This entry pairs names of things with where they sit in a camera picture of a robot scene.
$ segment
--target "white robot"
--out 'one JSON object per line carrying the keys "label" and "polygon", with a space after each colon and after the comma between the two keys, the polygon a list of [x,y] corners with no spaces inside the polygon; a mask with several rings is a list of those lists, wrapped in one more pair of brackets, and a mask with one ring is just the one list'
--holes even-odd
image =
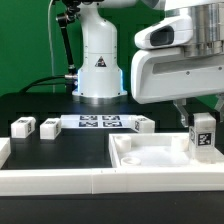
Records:
{"label": "white robot", "polygon": [[[78,84],[72,93],[74,99],[92,104],[107,104],[121,100],[127,92],[123,89],[122,70],[117,65],[117,29],[99,16],[98,8],[129,7],[135,5],[137,0],[62,2],[67,6],[67,11],[66,18],[64,14],[57,18],[61,28],[64,28],[64,20],[70,23],[70,20],[79,19],[84,38],[84,60],[82,67],[75,72],[78,73]],[[69,72],[74,73],[73,71],[74,65],[70,60]]]}
{"label": "white robot", "polygon": [[135,36],[133,97],[151,103],[223,93],[224,1],[155,2],[166,18]]}

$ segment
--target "black table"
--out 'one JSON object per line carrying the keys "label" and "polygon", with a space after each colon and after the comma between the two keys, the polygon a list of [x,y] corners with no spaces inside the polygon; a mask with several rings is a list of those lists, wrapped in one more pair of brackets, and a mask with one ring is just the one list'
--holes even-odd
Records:
{"label": "black table", "polygon": [[[189,102],[187,109],[192,113],[210,111],[195,99]],[[0,137],[10,136],[10,124],[22,116],[34,116],[36,127],[39,127],[47,118],[62,114],[137,114],[155,120],[156,132],[188,131],[182,127],[180,115],[172,102],[139,105],[129,98],[120,104],[91,106],[77,104],[65,94],[15,93],[0,98]],[[222,152],[223,131],[224,126],[218,124],[216,146]],[[25,140],[12,140],[12,153],[3,169],[111,167],[108,135],[119,132],[132,130],[63,130],[52,142],[40,141],[37,128]],[[0,223],[221,224],[223,207],[224,192],[0,197]]]}

